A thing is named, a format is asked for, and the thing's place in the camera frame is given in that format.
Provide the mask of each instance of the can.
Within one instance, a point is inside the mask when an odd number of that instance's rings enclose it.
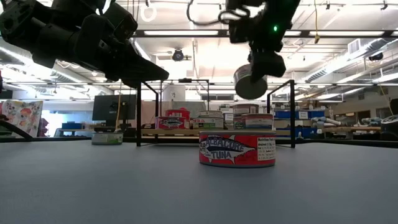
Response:
[[[259,105],[255,104],[240,104],[240,105],[234,105],[234,116],[242,116],[242,114],[248,114],[248,113],[259,113]]]
[[[235,92],[241,98],[254,100],[264,95],[268,89],[267,75],[264,75],[258,81],[251,81],[251,65],[239,67],[233,75],[235,83]]]
[[[199,161],[219,167],[269,167],[275,165],[273,131],[201,131]]]
[[[183,117],[156,117],[155,129],[189,129],[189,120]]]
[[[242,115],[245,129],[272,130],[274,115],[272,114],[244,114]]]
[[[222,111],[198,111],[198,118],[222,118]]]
[[[183,118],[189,120],[190,112],[189,112],[189,110],[167,110],[166,116],[183,117]]]
[[[120,145],[123,143],[123,133],[93,133],[93,145]]]
[[[234,129],[240,130],[244,129],[244,123],[242,117],[234,117]]]
[[[224,119],[223,118],[195,118],[193,119],[194,129],[224,129]]]

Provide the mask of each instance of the wooden shelf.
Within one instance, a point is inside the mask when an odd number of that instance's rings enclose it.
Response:
[[[239,132],[247,132],[247,133],[251,133],[251,132],[261,132],[264,131],[265,133],[267,131],[260,129],[260,130],[192,130],[192,129],[173,129],[173,130],[164,130],[164,129],[142,129],[141,130],[141,134],[179,134],[179,135],[199,135],[200,131],[219,131],[219,132],[228,132],[231,131],[232,133],[234,131],[239,131]],[[288,130],[277,130],[276,131],[276,135],[278,136],[288,136],[290,135],[290,131]]]

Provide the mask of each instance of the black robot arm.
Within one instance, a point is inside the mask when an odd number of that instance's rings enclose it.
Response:
[[[137,53],[131,42],[137,22],[114,1],[105,13],[105,0],[54,0],[51,7],[36,0],[1,1],[3,39],[31,52],[35,63],[48,68],[56,59],[76,63],[131,87],[169,77]]]

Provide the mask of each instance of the wire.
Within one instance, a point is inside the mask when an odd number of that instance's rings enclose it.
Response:
[[[392,112],[392,109],[391,109],[390,101],[388,100],[386,94],[384,94],[384,90],[383,90],[382,86],[380,86],[380,89],[381,89],[381,92],[383,93],[384,98],[386,99],[386,102],[388,104],[388,108],[390,109],[391,115],[394,115],[393,112]]]
[[[119,124],[119,114],[120,114],[120,101],[122,97],[122,80],[120,80],[120,89],[119,89],[119,102],[118,102],[118,115],[116,115],[116,124],[114,126],[114,129],[116,130],[118,128]]]
[[[224,14],[232,14],[234,16],[240,17],[241,19],[249,19],[250,18],[250,10],[249,9],[239,8],[240,10],[244,11],[246,13],[246,15],[240,15],[237,12],[228,9],[228,10],[221,11],[218,14],[218,19],[217,20],[208,21],[208,22],[197,22],[197,21],[194,21],[191,18],[191,15],[190,15],[190,8],[191,8],[192,4],[193,4],[193,0],[190,0],[188,2],[188,7],[187,7],[187,18],[188,18],[188,20],[190,22],[192,22],[196,26],[210,26],[210,25],[214,25],[214,24],[217,24],[217,23],[229,24],[229,22],[232,21],[233,19],[223,19],[222,16]]]
[[[319,42],[320,36],[318,35],[318,9],[317,0],[313,0],[313,5],[315,6],[315,43]]]

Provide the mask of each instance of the fluorescent light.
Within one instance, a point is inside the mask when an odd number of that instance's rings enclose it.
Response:
[[[145,35],[218,35],[217,30],[147,30]]]
[[[301,31],[286,31],[285,35],[300,35]]]
[[[328,36],[379,36],[382,35],[384,31],[318,31],[318,35],[328,35]],[[315,36],[316,31],[311,31],[310,35]]]
[[[138,52],[141,54],[141,57],[145,58],[146,60],[150,61],[150,57],[148,54],[142,49],[142,47],[138,44],[137,41],[134,42],[134,45],[136,46]]]
[[[363,87],[362,87],[362,88],[356,88],[356,89],[354,89],[354,90],[347,91],[347,92],[345,92],[344,94],[356,93],[357,91],[362,90],[362,89],[363,89]]]
[[[338,86],[373,86],[371,83],[339,83]]]
[[[333,98],[335,96],[338,96],[339,93],[330,93],[330,94],[325,94],[325,95],[320,95],[317,97],[318,100],[324,100],[324,99],[329,99],[329,98]]]
[[[349,81],[353,81],[354,79],[359,78],[361,76],[362,75],[360,75],[360,74],[351,75],[349,77],[346,77],[346,78],[344,78],[342,80],[337,81],[337,83],[346,83],[346,82],[349,82]]]
[[[398,73],[394,73],[394,74],[391,74],[391,75],[383,75],[382,77],[377,78],[377,79],[373,80],[372,82],[373,83],[386,82],[386,81],[389,81],[389,80],[394,80],[396,78],[398,78]]]

